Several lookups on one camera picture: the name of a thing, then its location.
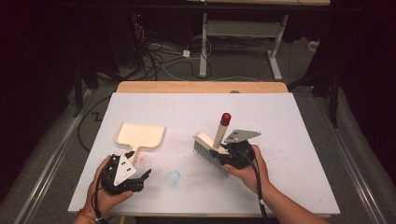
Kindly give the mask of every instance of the brush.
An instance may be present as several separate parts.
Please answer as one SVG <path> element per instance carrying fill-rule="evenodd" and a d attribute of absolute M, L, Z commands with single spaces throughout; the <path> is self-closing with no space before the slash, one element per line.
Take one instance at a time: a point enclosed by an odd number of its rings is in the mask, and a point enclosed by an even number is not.
<path fill-rule="evenodd" d="M 224 113 L 221 116 L 220 124 L 218 127 L 218 131 L 216 133 L 216 137 L 213 140 L 205 133 L 198 132 L 193 139 L 194 149 L 199 154 L 201 154 L 205 159 L 214 164 L 220 170 L 224 171 L 223 165 L 219 162 L 218 155 L 229 155 L 227 150 L 221 146 L 221 140 L 224 137 L 224 134 L 227 131 L 228 125 L 230 124 L 231 115 L 229 113 Z"/>

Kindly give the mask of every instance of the gray carpet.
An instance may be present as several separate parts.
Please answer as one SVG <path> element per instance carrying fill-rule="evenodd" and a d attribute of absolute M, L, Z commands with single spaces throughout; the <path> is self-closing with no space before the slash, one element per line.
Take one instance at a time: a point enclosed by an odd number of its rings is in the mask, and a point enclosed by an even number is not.
<path fill-rule="evenodd" d="M 249 78 L 255 78 L 263 81 L 274 81 L 267 61 L 265 60 L 264 49 L 271 48 L 271 41 L 264 40 L 259 46 L 254 48 L 243 48 L 234 50 L 226 56 L 215 56 L 226 52 L 227 49 L 214 50 L 213 57 L 209 58 L 212 68 L 211 80 L 236 77 L 232 79 L 223 79 L 222 81 L 254 81 Z M 307 41 L 302 39 L 293 44 L 283 43 L 279 50 L 277 61 L 285 83 L 290 83 L 304 75 L 313 53 L 306 50 Z M 168 46 L 181 52 L 183 48 L 168 43 Z M 167 60 L 172 59 L 172 55 L 163 55 Z M 198 62 L 193 61 L 193 71 L 197 74 Z M 130 71 L 127 66 L 122 68 L 122 73 Z M 197 80 L 191 75 L 191 67 L 187 63 L 176 64 L 167 69 L 172 77 L 163 70 L 158 74 L 158 80 Z M 86 108 L 91 108 L 95 103 L 107 97 L 113 92 L 117 83 L 108 81 L 104 76 L 100 76 L 101 85 L 97 91 L 86 97 Z M 318 157 L 323 165 L 326 176 L 328 177 L 335 199 L 340 207 L 341 215 L 330 217 L 331 223 L 373 223 L 366 208 L 364 207 L 361 197 L 357 192 L 356 185 L 352 181 L 347 166 L 343 161 L 339 151 L 339 143 L 334 137 L 332 127 L 326 121 L 326 115 L 321 112 L 320 103 L 326 102 L 326 99 L 317 99 L 312 97 L 309 88 L 298 88 L 293 91 L 297 105 L 301 110 L 304 123 L 310 134 L 312 142 L 318 153 Z M 92 112 L 99 112 L 99 119 L 106 112 L 108 101 L 104 101 L 97 106 Z M 73 123 L 74 105 L 71 105 L 58 118 L 53 126 L 48 130 L 28 162 L 24 165 L 19 178 L 14 183 L 13 188 L 8 193 L 0 205 L 0 223 L 14 223 L 23 205 L 28 200 L 29 195 L 34 189 L 35 183 L 45 169 L 55 148 L 62 142 L 64 135 Z M 85 146 L 90 148 L 95 136 L 100 128 L 100 121 L 95 121 L 95 115 L 90 113 L 81 125 L 81 139 Z M 369 148 L 364 137 L 361 135 L 359 125 L 353 119 L 348 111 L 347 101 L 340 91 L 340 105 L 338 110 L 339 133 L 350 149 L 350 153 L 356 159 L 361 174 L 367 180 L 371 187 L 374 197 L 378 202 L 388 223 L 396 218 L 395 208 L 392 203 L 396 202 L 396 190 L 391 184 L 388 176 L 382 166 Z M 87 152 L 78 141 L 77 132 L 73 132 L 72 138 L 65 148 L 63 160 L 59 162 L 56 176 L 49 182 L 49 188 L 45 192 L 42 201 L 37 202 L 39 206 L 34 211 L 35 215 L 31 223 L 72 223 L 75 215 L 67 213 L 67 207 L 70 203 L 74 189 L 77 185 L 80 173 L 84 167 Z M 218 220 L 214 218 L 202 219 L 183 219 L 183 218 L 145 218 L 144 223 L 224 223 L 230 220 Z M 238 223 L 251 223 L 252 220 L 238 218 Z M 110 223 L 120 223 L 120 217 L 113 217 Z M 134 223 L 131 217 L 127 218 L 126 223 Z"/>

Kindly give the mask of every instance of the brush bristles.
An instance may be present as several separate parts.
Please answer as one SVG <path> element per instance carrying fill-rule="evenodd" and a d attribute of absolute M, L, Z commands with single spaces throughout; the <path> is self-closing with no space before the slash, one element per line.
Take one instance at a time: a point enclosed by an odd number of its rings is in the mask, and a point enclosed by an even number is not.
<path fill-rule="evenodd" d="M 209 150 L 206 149 L 204 146 L 199 144 L 199 142 L 195 141 L 194 142 L 194 149 L 197 151 L 201 156 L 203 156 L 207 161 L 218 167 L 221 171 L 224 173 L 227 173 L 223 166 L 220 164 L 219 159 L 212 157 L 210 154 Z"/>

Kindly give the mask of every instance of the white table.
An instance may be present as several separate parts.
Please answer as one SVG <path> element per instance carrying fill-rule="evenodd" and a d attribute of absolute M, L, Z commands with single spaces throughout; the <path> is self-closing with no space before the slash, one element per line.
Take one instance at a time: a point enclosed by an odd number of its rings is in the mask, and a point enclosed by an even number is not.
<path fill-rule="evenodd" d="M 267 162 L 271 181 L 295 202 L 319 216 L 339 214 L 332 190 L 311 143 L 297 104 L 291 93 L 191 93 L 205 88 L 232 90 L 244 83 L 142 82 L 146 92 L 123 92 L 139 88 L 139 83 L 124 84 L 114 93 L 97 134 L 92 151 L 69 212 L 85 203 L 92 176 L 103 160 L 125 147 L 116 144 L 114 136 L 122 122 L 166 127 L 162 144 L 153 151 L 139 152 L 136 176 L 152 169 L 145 188 L 111 211 L 113 215 L 144 217 L 260 217 L 257 196 L 242 182 L 225 175 L 193 150 L 192 137 L 197 132 L 216 133 L 219 118 L 230 113 L 233 129 L 261 132 L 249 140 L 258 145 Z M 268 83 L 247 83 L 252 91 Z"/>

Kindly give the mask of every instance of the hand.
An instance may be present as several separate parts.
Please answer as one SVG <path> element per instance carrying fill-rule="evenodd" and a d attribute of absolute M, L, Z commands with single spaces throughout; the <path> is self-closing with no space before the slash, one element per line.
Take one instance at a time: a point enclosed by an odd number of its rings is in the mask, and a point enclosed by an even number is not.
<path fill-rule="evenodd" d="M 105 158 L 105 160 L 102 161 L 102 163 L 96 169 L 94 179 L 91 182 L 90 187 L 88 188 L 87 200 L 85 202 L 84 209 L 90 209 L 91 211 L 93 211 L 92 195 L 95 193 L 96 182 L 100 181 L 100 180 L 98 180 L 99 174 L 102 172 L 103 168 L 106 167 L 107 163 L 110 161 L 110 158 L 111 158 L 110 156 L 107 156 Z M 99 184 L 98 208 L 99 208 L 99 211 L 102 213 L 102 215 L 107 214 L 114 206 L 116 206 L 119 203 L 124 202 L 125 200 L 132 197 L 132 195 L 134 194 L 131 191 L 125 191 L 119 195 L 110 195 L 104 189 L 100 189 L 100 188 L 101 188 L 101 186 Z"/>
<path fill-rule="evenodd" d="M 260 179 L 262 181 L 262 189 L 266 189 L 272 186 L 269 177 L 268 177 L 268 170 L 267 170 L 267 165 L 264 161 L 264 158 L 262 157 L 262 153 L 260 152 L 260 149 L 258 146 L 252 145 L 251 146 L 254 150 L 254 154 L 256 156 L 256 161 L 259 165 L 258 171 L 260 172 Z M 257 178 L 254 173 L 254 170 L 251 166 L 238 170 L 235 167 L 225 164 L 224 169 L 229 172 L 231 175 L 234 175 L 242 180 L 242 182 L 253 192 L 256 194 L 258 193 L 257 190 Z"/>

